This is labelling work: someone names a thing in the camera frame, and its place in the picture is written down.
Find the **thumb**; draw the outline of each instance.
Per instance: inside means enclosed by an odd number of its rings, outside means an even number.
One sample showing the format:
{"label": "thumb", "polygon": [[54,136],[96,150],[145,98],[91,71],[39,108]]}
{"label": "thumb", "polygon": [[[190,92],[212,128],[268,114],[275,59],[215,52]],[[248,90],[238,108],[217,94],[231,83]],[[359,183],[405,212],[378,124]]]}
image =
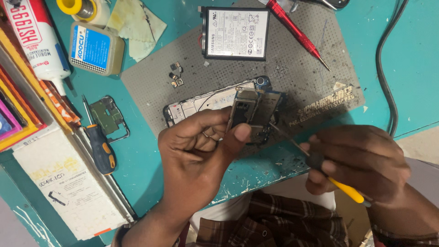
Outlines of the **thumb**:
{"label": "thumb", "polygon": [[241,123],[228,131],[208,160],[207,165],[225,171],[245,144],[250,141],[251,132],[252,127],[246,123]]}

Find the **black cable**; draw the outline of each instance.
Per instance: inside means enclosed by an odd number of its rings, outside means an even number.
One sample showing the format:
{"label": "black cable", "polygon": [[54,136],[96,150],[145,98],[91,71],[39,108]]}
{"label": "black cable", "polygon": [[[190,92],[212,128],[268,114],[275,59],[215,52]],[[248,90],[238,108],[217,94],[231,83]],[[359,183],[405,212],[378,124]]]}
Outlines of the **black cable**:
{"label": "black cable", "polygon": [[203,107],[203,105],[204,105],[204,103],[206,103],[206,101],[208,101],[210,98],[212,98],[212,96],[214,96],[214,95],[216,95],[216,94],[217,94],[217,93],[214,93],[214,94],[210,95],[209,97],[207,97],[207,99],[201,104],[200,108],[198,108],[198,111],[197,111],[197,112],[200,111],[201,107]]}
{"label": "black cable", "polygon": [[383,90],[384,96],[387,100],[387,103],[389,104],[390,108],[390,119],[389,119],[389,126],[387,127],[387,132],[390,136],[394,136],[396,132],[396,127],[398,126],[398,109],[396,108],[395,100],[393,99],[392,92],[390,91],[389,84],[387,84],[387,80],[384,76],[383,67],[381,64],[381,51],[383,49],[384,43],[395,27],[396,23],[398,22],[399,18],[401,17],[401,14],[403,13],[408,0],[404,0],[401,6],[399,7],[398,11],[395,13],[395,15],[390,20],[389,25],[385,29],[383,35],[381,36],[381,39],[377,46],[377,52],[375,56],[376,64],[377,64],[377,75],[378,80],[380,82],[381,88]]}

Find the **solder wire spool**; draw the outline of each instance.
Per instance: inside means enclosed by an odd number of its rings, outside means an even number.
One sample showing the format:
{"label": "solder wire spool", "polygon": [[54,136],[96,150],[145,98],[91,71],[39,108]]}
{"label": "solder wire spool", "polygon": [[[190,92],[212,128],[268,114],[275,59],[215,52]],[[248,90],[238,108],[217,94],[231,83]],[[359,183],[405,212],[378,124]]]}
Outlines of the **solder wire spool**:
{"label": "solder wire spool", "polygon": [[57,0],[58,7],[75,21],[83,21],[103,29],[110,18],[110,8],[104,0]]}

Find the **hand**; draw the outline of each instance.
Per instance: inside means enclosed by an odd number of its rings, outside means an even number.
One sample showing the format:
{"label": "hand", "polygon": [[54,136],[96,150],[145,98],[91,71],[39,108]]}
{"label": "hand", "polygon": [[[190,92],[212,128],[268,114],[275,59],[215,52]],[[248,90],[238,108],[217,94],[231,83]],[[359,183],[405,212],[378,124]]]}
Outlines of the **hand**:
{"label": "hand", "polygon": [[225,134],[230,112],[230,107],[204,110],[158,135],[165,183],[160,204],[167,212],[190,218],[217,195],[227,167],[250,141],[252,130],[239,124]]}
{"label": "hand", "polygon": [[[331,127],[317,132],[309,138],[309,143],[301,146],[327,158],[322,170],[328,176],[377,202],[392,203],[410,177],[402,149],[377,127]],[[319,195],[336,187],[322,173],[311,169],[306,188]]]}

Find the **battery label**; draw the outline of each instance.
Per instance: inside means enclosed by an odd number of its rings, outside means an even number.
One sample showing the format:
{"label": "battery label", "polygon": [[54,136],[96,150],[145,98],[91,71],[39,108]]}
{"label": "battery label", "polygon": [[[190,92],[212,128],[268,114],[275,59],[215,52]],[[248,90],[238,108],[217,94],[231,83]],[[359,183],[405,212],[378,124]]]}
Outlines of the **battery label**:
{"label": "battery label", "polygon": [[75,26],[72,42],[72,58],[75,63],[83,66],[90,64],[90,69],[93,70],[96,67],[106,69],[109,48],[110,37],[107,35],[79,25]]}
{"label": "battery label", "polygon": [[207,54],[263,58],[269,14],[209,10]]}

